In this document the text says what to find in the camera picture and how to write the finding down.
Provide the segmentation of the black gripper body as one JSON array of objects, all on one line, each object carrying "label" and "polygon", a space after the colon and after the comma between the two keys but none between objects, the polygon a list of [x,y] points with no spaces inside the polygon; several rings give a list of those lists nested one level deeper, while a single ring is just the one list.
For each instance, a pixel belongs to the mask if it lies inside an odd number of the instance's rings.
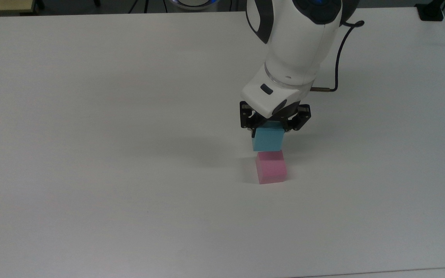
[{"label": "black gripper body", "polygon": [[300,102],[292,103],[280,110],[280,122],[304,122],[304,115],[302,114],[304,114],[304,104],[300,104]]}]

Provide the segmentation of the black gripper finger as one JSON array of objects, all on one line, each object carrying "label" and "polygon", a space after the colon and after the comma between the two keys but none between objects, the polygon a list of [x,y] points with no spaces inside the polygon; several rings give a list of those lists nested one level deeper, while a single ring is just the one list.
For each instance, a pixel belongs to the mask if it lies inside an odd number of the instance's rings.
[{"label": "black gripper finger", "polygon": [[310,118],[308,104],[293,103],[280,111],[280,122],[285,132],[300,130]]},{"label": "black gripper finger", "polygon": [[239,114],[241,128],[250,130],[252,137],[255,136],[256,130],[265,124],[265,117],[256,112],[247,102],[239,103]]}]

